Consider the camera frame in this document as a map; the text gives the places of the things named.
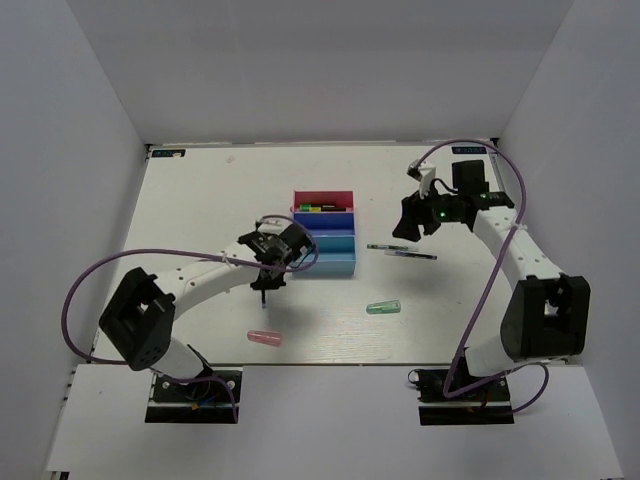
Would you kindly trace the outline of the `green patterned pen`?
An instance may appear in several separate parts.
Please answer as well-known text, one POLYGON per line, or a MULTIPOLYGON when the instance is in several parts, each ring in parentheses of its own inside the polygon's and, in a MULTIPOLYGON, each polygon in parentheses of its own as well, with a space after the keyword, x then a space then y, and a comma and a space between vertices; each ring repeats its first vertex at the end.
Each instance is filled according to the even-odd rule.
POLYGON ((414 246, 392 245, 392 244, 368 243, 366 245, 366 248, 370 250, 381 250, 381 251, 401 251, 401 252, 417 252, 418 251, 418 248, 414 246))

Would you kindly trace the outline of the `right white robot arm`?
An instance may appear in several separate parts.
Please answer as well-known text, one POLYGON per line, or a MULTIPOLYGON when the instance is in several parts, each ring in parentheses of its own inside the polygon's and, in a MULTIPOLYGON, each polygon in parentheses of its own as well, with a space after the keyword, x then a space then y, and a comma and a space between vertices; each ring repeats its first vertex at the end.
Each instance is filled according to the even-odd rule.
POLYGON ((430 163, 414 161, 408 174, 419 187, 402 200, 393 236, 418 242, 445 223, 463 224, 488 248, 512 291, 498 332, 463 347, 458 362, 462 367, 451 374, 453 390, 472 399, 499 373, 580 354, 586 339, 589 283, 566 274, 542 252, 519 223, 510 197, 490 191, 483 161, 454 163, 449 193, 438 191, 430 163))

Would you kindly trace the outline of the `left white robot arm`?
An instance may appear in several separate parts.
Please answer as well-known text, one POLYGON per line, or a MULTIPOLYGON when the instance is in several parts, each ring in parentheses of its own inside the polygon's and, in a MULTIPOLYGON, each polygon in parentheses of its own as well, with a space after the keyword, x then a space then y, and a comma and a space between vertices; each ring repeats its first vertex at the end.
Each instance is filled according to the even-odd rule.
POLYGON ((152 370, 175 381, 188 398, 202 398, 212 370, 194 347, 173 336, 174 323, 239 286, 261 293, 285 286, 291 265, 314 251, 311 234, 300 224, 276 229, 267 222, 210 258, 155 274, 134 268, 116 287, 99 327, 131 370, 152 370))

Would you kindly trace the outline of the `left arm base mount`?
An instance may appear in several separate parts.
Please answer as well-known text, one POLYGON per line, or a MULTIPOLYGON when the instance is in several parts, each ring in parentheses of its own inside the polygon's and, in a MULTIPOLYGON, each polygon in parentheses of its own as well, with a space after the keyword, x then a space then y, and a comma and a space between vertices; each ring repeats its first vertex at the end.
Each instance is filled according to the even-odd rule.
POLYGON ((214 370, 216 381, 174 384, 155 376, 146 407, 148 424, 235 424, 239 414, 242 369, 214 370))

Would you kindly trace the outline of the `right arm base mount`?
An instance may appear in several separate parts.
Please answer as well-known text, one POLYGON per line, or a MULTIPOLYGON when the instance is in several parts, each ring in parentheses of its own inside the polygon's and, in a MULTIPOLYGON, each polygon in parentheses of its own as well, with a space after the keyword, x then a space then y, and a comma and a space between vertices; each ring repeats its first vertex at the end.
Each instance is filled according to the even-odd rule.
POLYGON ((514 424, 505 378, 493 380, 453 398, 444 396, 446 368, 416 368, 407 381, 417 393, 421 426, 484 426, 514 424))

